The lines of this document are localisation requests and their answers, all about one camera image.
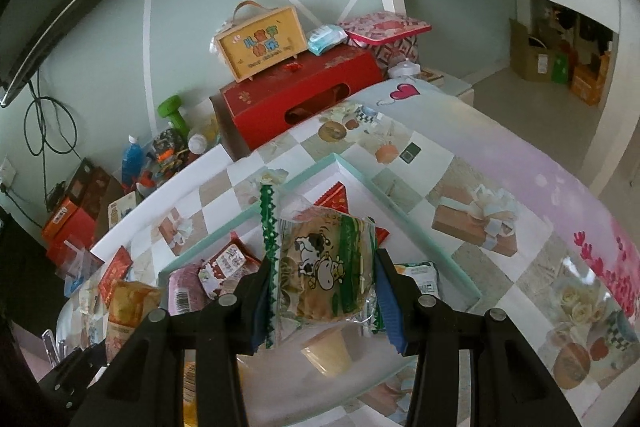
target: power cable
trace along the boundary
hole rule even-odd
[[[36,227],[38,227],[39,229],[42,228],[42,225],[40,223],[38,223],[36,220],[33,219],[33,217],[31,217],[29,214],[27,214],[23,208],[20,206],[20,204],[14,200],[14,198],[12,197],[12,195],[9,193],[9,188],[6,187],[6,185],[4,185],[3,183],[0,184],[0,192],[2,192],[2,194],[4,194],[7,198],[9,198],[14,205],[18,208],[18,210],[21,211],[22,215],[24,217],[26,217],[27,219],[29,219],[29,221],[31,221]],[[24,201],[23,198],[21,198],[20,196],[18,196],[18,194],[15,194],[18,198],[20,198],[22,201]]]
[[[60,102],[60,100],[58,100],[58,99],[56,99],[56,98],[54,98],[52,96],[42,96],[41,95],[41,93],[40,93],[40,70],[39,69],[36,72],[36,87],[35,87],[35,89],[33,87],[33,83],[31,82],[31,80],[28,82],[28,85],[29,85],[29,90],[31,91],[31,97],[33,98],[33,100],[31,100],[31,103],[28,105],[27,110],[24,113],[24,121],[22,122],[22,131],[24,133],[24,141],[27,143],[27,149],[29,150],[31,155],[32,156],[36,156],[36,157],[42,156],[42,183],[43,183],[43,186],[44,186],[44,202],[45,202],[45,207],[47,208],[47,211],[51,211],[51,210],[53,210],[53,208],[50,207],[49,191],[47,190],[47,158],[46,158],[46,150],[49,149],[51,152],[53,152],[55,154],[58,154],[58,155],[61,155],[61,156],[73,153],[78,157],[78,159],[80,161],[82,161],[82,158],[80,157],[80,155],[76,151],[76,146],[78,145],[78,126],[76,125],[76,120],[74,119],[73,115],[71,115],[71,113],[68,110],[68,108],[66,108],[66,106],[62,102]],[[56,122],[58,124],[58,132],[60,133],[60,136],[62,136],[62,139],[68,145],[69,149],[67,149],[67,150],[56,149],[55,147],[53,147],[51,145],[51,143],[47,139],[47,121],[46,121],[46,118],[45,118],[45,115],[44,115],[43,102],[49,102],[52,105],[53,110],[54,110],[55,115],[56,115]],[[27,136],[27,119],[29,117],[29,113],[31,112],[32,108],[35,108],[36,120],[38,122],[38,130],[40,131],[40,144],[39,144],[39,147],[37,147],[37,149],[33,148],[31,146],[31,142],[29,141],[29,137]],[[71,125],[74,128],[73,143],[71,143],[67,139],[67,137],[65,136],[65,134],[62,131],[62,125],[60,123],[60,116],[58,114],[58,110],[59,109],[61,109],[67,115],[68,119],[71,121]]]

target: green wall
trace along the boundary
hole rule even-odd
[[[152,137],[152,127],[162,130],[166,122],[154,116],[150,122],[146,100],[154,107],[179,92],[185,105],[193,105],[228,84],[232,77],[217,57],[209,54],[209,42],[242,0],[146,0],[148,24],[148,73],[145,90],[143,21],[145,0],[104,0],[52,51],[41,68],[43,94],[62,100],[76,117],[78,152],[109,172],[120,165],[129,134],[141,142]],[[290,0],[256,0],[267,7],[290,4]],[[305,30],[316,21],[335,23],[350,0],[297,0]],[[407,0],[410,15],[431,22],[434,30],[420,40],[423,64],[453,74],[482,68],[505,52],[508,56],[508,16],[512,0]],[[349,16],[382,9],[380,0],[357,0]],[[42,188],[42,163],[31,156],[22,137],[22,118],[31,97],[22,92],[8,107],[0,109],[0,159],[8,155],[18,171],[12,187],[27,200],[22,206],[39,222],[46,220]],[[50,141],[62,148],[55,133],[55,118],[48,110]],[[62,120],[70,135],[70,126]],[[34,114],[28,130],[38,139]],[[47,156],[47,182],[69,178],[78,166],[73,155]],[[34,236],[30,225],[13,204],[0,195],[0,204]]]
[[[431,23],[418,36],[420,61],[463,77],[509,60],[509,18],[516,0],[404,0],[407,13]]]

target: pink patterned box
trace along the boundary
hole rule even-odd
[[[431,25],[393,12],[370,13],[338,23],[349,36],[347,44],[368,49],[378,67],[386,70],[407,59],[418,61],[417,35],[431,30]]]

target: water bottle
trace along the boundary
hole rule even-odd
[[[129,147],[122,158],[122,184],[129,188],[140,177],[140,171],[145,163],[145,153],[138,145],[138,140],[129,136]]]

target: red packet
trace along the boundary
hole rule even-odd
[[[126,248],[120,247],[116,252],[116,255],[111,259],[107,271],[102,276],[100,283],[98,284],[98,290],[102,296],[102,301],[106,308],[111,304],[111,297],[113,296],[113,283],[117,280],[121,280],[133,261]]]
[[[198,277],[207,297],[215,299],[233,293],[240,279],[257,272],[259,267],[260,261],[247,250],[238,234],[232,232],[228,245],[204,262]]]
[[[347,201],[347,187],[344,184],[337,182],[333,187],[326,191],[318,201],[316,206],[324,206],[326,208],[332,208],[338,210],[344,214],[349,214],[349,202]],[[378,246],[388,237],[388,230],[376,227],[376,240]]]

